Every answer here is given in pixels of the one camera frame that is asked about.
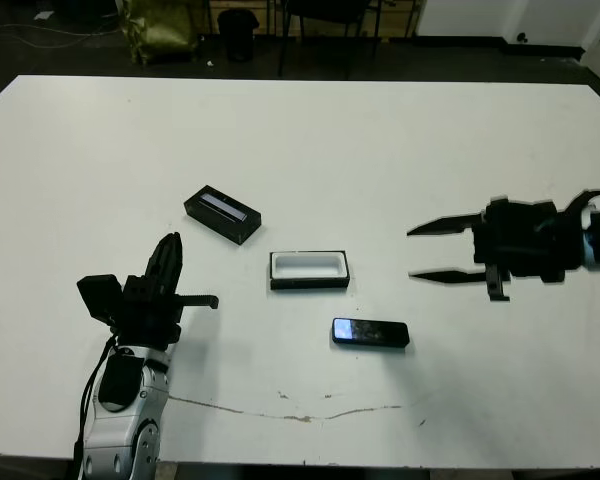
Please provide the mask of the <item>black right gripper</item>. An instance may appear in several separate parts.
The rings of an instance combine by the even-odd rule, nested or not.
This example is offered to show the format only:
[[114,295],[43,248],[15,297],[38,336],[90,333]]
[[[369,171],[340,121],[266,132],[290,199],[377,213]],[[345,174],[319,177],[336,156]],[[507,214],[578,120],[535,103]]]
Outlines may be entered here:
[[551,201],[491,201],[480,213],[447,216],[419,225],[408,234],[457,234],[472,227],[474,262],[483,271],[430,270],[409,277],[443,285],[485,283],[492,300],[507,301],[510,278],[537,277],[561,283],[568,271],[586,264],[582,213],[587,201],[559,211]]

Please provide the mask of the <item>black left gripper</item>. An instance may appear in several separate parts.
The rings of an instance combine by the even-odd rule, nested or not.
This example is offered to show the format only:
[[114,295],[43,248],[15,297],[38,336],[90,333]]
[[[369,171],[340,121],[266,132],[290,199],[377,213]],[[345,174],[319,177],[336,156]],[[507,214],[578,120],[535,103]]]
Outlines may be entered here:
[[179,341],[185,307],[217,309],[215,295],[179,295],[182,242],[178,232],[164,236],[147,264],[147,275],[129,276],[114,316],[121,345],[167,349]]

